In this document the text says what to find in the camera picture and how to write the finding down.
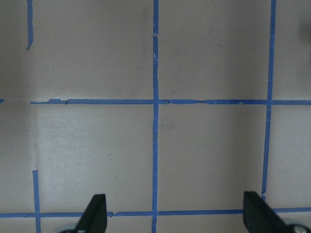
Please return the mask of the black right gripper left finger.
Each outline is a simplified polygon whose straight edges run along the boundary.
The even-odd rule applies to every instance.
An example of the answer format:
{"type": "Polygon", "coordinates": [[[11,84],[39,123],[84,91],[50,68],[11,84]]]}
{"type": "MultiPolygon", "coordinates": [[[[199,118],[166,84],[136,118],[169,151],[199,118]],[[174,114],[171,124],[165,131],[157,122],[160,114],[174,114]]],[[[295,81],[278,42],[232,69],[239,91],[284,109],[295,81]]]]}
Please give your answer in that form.
{"type": "Polygon", "coordinates": [[[105,194],[95,194],[74,228],[75,233],[104,233],[107,228],[105,194]]]}

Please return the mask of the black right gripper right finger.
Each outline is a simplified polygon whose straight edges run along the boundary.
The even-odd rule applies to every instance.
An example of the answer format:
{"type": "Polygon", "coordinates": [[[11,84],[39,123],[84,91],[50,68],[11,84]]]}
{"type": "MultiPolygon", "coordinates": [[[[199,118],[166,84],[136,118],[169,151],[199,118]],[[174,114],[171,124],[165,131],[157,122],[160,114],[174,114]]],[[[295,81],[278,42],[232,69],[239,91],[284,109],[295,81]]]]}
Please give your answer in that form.
{"type": "Polygon", "coordinates": [[[293,232],[255,191],[243,194],[243,222],[249,233],[293,232]]]}

